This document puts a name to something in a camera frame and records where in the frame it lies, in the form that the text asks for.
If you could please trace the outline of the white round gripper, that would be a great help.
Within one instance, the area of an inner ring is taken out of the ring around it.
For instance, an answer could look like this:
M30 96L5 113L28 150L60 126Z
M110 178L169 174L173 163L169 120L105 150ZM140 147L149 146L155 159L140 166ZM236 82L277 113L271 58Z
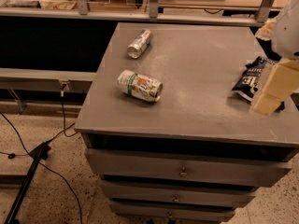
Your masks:
M299 88L299 0L291 0L278 13L272 50L283 59L265 67L251 103L262 115L275 112Z

